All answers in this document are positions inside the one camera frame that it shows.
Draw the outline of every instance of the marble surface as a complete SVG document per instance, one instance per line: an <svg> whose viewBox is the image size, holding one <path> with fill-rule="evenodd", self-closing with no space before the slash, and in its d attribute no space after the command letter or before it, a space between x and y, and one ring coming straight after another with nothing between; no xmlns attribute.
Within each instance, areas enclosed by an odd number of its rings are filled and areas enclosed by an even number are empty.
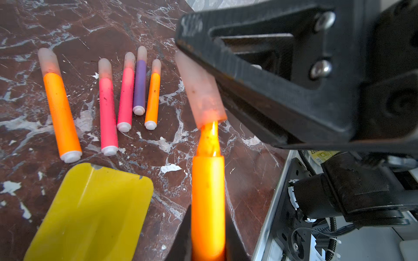
<svg viewBox="0 0 418 261"><path fill-rule="evenodd" d="M22 260L65 176L91 162L147 176L154 194L133 260L163 260L191 202L191 163L197 131L174 63L177 20L191 12L184 0L6 0L0 4L0 259ZM120 150L100 153L97 62L112 63L115 108L123 57L148 49L161 59L158 126L135 116ZM59 159L37 49L59 58L83 150L82 159ZM245 250L252 255L287 151L261 143L229 114L219 126L225 156L226 198ZM163 173L162 166L181 169Z"/></svg>

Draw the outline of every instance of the bolt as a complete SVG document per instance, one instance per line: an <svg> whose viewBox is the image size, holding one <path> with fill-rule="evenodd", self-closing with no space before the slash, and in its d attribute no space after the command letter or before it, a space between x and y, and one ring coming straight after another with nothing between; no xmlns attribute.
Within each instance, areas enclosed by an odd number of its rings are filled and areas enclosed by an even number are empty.
<svg viewBox="0 0 418 261"><path fill-rule="evenodd" d="M411 113L418 107L418 93L407 89L394 93L387 102L387 108L394 115Z"/></svg>
<svg viewBox="0 0 418 261"><path fill-rule="evenodd" d="M327 60L317 61L311 68L309 76L312 80L327 77L332 71L332 65Z"/></svg>
<svg viewBox="0 0 418 261"><path fill-rule="evenodd" d="M321 30L326 30L330 28L335 22L335 13L334 12L325 12L323 13L315 23L314 30L319 32Z"/></svg>

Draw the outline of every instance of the orange marker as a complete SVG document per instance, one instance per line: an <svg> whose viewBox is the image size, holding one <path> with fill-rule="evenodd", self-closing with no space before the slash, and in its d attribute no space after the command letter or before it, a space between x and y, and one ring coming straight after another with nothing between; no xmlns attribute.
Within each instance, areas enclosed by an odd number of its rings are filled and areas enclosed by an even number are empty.
<svg viewBox="0 0 418 261"><path fill-rule="evenodd" d="M219 147L217 121L202 127L191 173L193 260L222 261L225 255L225 162Z"/></svg>
<svg viewBox="0 0 418 261"><path fill-rule="evenodd" d="M74 126L70 104L65 92L64 82L53 51L41 48L38 51L39 63L48 98L49 111L54 125L59 156L65 163L73 163L81 158L80 141Z"/></svg>
<svg viewBox="0 0 418 261"><path fill-rule="evenodd" d="M158 104L160 102L160 75L161 62L158 59L153 61L151 71L150 90L148 93L147 114L145 115L145 128L154 130L157 127Z"/></svg>
<svg viewBox="0 0 418 261"><path fill-rule="evenodd" d="M218 121L226 120L215 78L182 52L176 63L196 126L201 130L192 165L191 243L194 261L225 258L225 162Z"/></svg>

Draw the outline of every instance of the yellow plastic piece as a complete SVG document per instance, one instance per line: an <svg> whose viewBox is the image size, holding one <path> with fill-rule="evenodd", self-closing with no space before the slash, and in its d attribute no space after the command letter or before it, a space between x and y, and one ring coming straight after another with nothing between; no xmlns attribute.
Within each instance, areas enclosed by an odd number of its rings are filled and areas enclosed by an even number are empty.
<svg viewBox="0 0 418 261"><path fill-rule="evenodd" d="M81 163L65 176L25 261L131 261L153 183Z"/></svg>

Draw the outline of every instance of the screw head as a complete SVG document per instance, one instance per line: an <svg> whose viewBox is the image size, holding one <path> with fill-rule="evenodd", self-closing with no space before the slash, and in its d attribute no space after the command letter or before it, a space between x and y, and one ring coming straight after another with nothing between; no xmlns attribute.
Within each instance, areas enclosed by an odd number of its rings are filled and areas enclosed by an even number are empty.
<svg viewBox="0 0 418 261"><path fill-rule="evenodd" d="M327 77L332 71L332 65L327 60L317 61L311 68L309 76L312 80Z"/></svg>
<svg viewBox="0 0 418 261"><path fill-rule="evenodd" d="M335 13L328 11L323 13L318 20L316 20L314 30L319 32L330 28L335 22Z"/></svg>
<svg viewBox="0 0 418 261"><path fill-rule="evenodd" d="M305 222L307 223L313 223L316 221L316 218L306 218Z"/></svg>

